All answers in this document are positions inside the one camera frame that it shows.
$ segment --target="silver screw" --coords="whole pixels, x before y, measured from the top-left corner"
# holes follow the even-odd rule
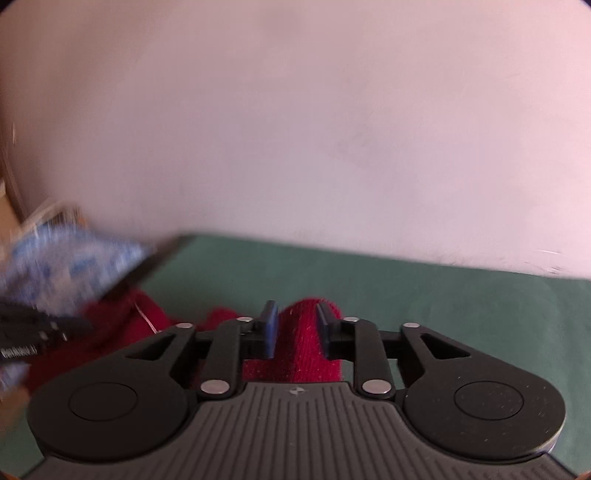
[[[230,390],[230,384],[225,380],[206,380],[200,388],[210,395],[221,395]]]
[[[383,395],[392,390],[392,385],[390,385],[390,383],[386,382],[385,380],[374,378],[373,380],[367,380],[367,382],[363,382],[361,388],[363,388],[363,390],[367,393],[371,393],[373,395]]]

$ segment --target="green surface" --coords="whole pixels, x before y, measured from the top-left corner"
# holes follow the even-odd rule
[[[199,236],[142,288],[179,319],[216,306],[255,315],[267,299],[336,302],[381,329],[422,323],[551,381],[567,404],[554,453],[591,467],[591,284]]]

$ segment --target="black device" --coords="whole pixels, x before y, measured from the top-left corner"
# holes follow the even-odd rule
[[[49,315],[28,305],[0,300],[0,364],[29,360],[91,331],[92,324],[82,317]]]
[[[575,477],[549,453],[566,415],[551,384],[416,323],[383,332],[321,303],[322,351],[354,363],[352,384],[242,382],[277,319],[270,301],[211,332],[179,324],[52,380],[28,408],[45,460],[27,479]]]

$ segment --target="blue patterned fabric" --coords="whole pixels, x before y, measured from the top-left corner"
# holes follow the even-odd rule
[[[75,226],[43,226],[20,240],[0,272],[0,298],[54,315],[74,315],[99,299],[152,249]],[[0,369],[0,395],[19,384],[27,364]]]

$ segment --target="circular cap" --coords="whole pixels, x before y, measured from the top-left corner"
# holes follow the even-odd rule
[[[521,394],[503,383],[474,382],[456,391],[456,405],[462,412],[482,420],[503,420],[523,407]]]
[[[108,421],[127,415],[138,396],[132,388],[119,383],[96,383],[77,390],[70,397],[70,410],[81,419]]]
[[[201,390],[210,395],[221,395],[230,390],[230,384],[225,380],[206,380],[201,384]]]
[[[385,380],[374,378],[373,380],[367,380],[361,385],[364,391],[373,395],[383,395],[392,390],[392,385]]]

